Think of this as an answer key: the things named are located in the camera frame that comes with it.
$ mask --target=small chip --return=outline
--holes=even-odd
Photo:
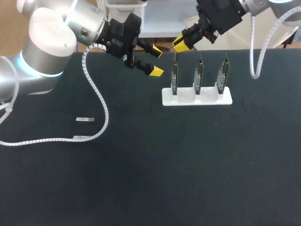
[[[201,94],[203,70],[204,70],[203,59],[202,56],[200,56],[200,58],[198,58],[197,67],[194,72],[194,90],[196,95]]]
[[[174,96],[178,95],[178,64],[174,63],[174,68],[171,71],[171,90]]]
[[[84,121],[84,122],[94,122],[94,118],[76,118],[76,121]]]
[[[222,65],[219,69],[217,81],[216,81],[219,94],[224,94],[229,70],[230,70],[230,63],[227,54],[225,54],[225,59],[223,60]]]
[[[89,136],[73,136],[73,139],[85,139],[88,138]]]

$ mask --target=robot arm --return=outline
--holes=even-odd
[[[268,8],[280,18],[288,10],[301,5],[301,0],[197,0],[198,24],[184,29],[174,41],[177,52],[187,51],[206,37],[212,44],[222,35],[242,22],[242,16],[256,16]],[[288,26],[299,26],[301,14],[295,14],[284,22]]]
[[[138,45],[145,52],[160,57],[162,52],[154,45],[139,39],[141,18],[130,14],[124,23],[114,19],[105,21],[104,12],[86,0],[18,0],[18,11],[29,19],[38,8],[48,8],[59,14],[74,32],[77,41],[90,46],[93,42],[106,46],[107,53],[121,59],[125,66],[137,67],[149,76],[161,76],[163,71],[152,64],[135,60],[133,51]]]

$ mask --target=black table surface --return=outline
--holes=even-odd
[[[202,52],[203,86],[214,85],[223,53]],[[227,54],[233,105],[198,107],[162,105],[173,53],[138,54],[165,70],[161,78],[89,54],[107,130],[83,144],[1,146],[0,225],[301,225],[301,50],[269,50],[258,80],[248,51]],[[179,86],[192,86],[198,55],[180,56]],[[103,107],[80,62],[74,54],[51,93],[18,97],[1,140],[98,132]]]

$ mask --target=cable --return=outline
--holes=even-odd
[[[102,135],[104,133],[104,131],[108,127],[108,123],[109,123],[109,111],[108,111],[108,107],[107,107],[107,105],[106,105],[106,103],[105,103],[105,101],[103,99],[103,96],[100,94],[98,88],[96,87],[96,85],[92,81],[92,79],[91,79],[91,77],[90,77],[90,75],[89,75],[89,73],[87,71],[87,65],[86,65],[87,54],[93,48],[100,48],[100,49],[106,51],[106,47],[103,46],[103,45],[100,45],[100,44],[91,45],[84,52],[81,63],[82,63],[83,71],[85,73],[85,76],[86,76],[88,82],[90,83],[90,85],[94,89],[95,93],[97,94],[98,98],[100,99],[100,101],[101,101],[101,103],[103,105],[103,109],[104,109],[104,113],[105,113],[105,121],[104,121],[104,125],[103,125],[102,129],[98,133],[96,133],[94,136],[87,137],[87,138],[82,138],[82,139],[46,138],[46,139],[39,139],[39,140],[23,141],[23,142],[18,142],[18,143],[7,143],[7,142],[0,141],[0,145],[4,145],[4,146],[22,146],[22,145],[30,145],[30,144],[36,144],[36,143],[44,143],[44,142],[86,142],[86,141],[94,140],[94,139],[98,138],[100,135]],[[9,61],[9,65],[13,69],[13,72],[14,72],[16,78],[17,78],[16,68],[10,62],[10,60],[7,59],[7,61]],[[7,110],[6,114],[8,113],[8,115],[12,111],[12,107],[13,107],[13,104],[14,104],[14,102],[16,100],[16,96],[17,96],[18,90],[19,90],[19,80],[16,79],[15,94],[14,94],[14,97],[13,97],[12,101],[10,103],[7,103],[7,104],[4,104],[4,105],[0,106],[0,110],[2,110],[2,109],[5,108]],[[6,114],[4,114],[4,116],[2,117],[2,118],[4,118],[3,121],[8,117],[8,115],[5,117]]]
[[[2,56],[2,59],[4,59],[8,65],[11,67],[11,69],[13,70],[13,73],[15,75],[15,79],[16,79],[16,85],[15,85],[15,92],[14,92],[14,95],[13,95],[13,98],[11,100],[10,103],[7,103],[2,105],[4,109],[5,108],[5,114],[0,118],[0,124],[4,122],[4,120],[10,115],[10,113],[13,111],[13,107],[14,107],[14,103],[16,101],[16,98],[18,96],[18,92],[19,92],[19,87],[20,87],[20,81],[19,81],[19,78],[18,78],[18,72],[16,70],[16,67],[13,65],[13,63],[7,59],[6,57]]]
[[[290,16],[301,12],[301,6],[298,6],[296,8],[293,8],[286,12],[282,17],[280,17],[277,22],[274,24],[272,29],[270,30],[266,40],[264,41],[263,47],[261,49],[259,59],[258,59],[258,64],[257,64],[257,69],[256,73],[254,72],[254,56],[253,56],[253,50],[254,50],[254,33],[255,33],[255,18],[254,16],[251,15],[251,42],[250,42],[250,72],[251,76],[254,79],[258,79],[260,76],[261,68],[262,68],[262,63],[264,60],[265,52],[267,51],[268,45],[270,40],[272,39],[274,33],[277,31],[279,26]]]

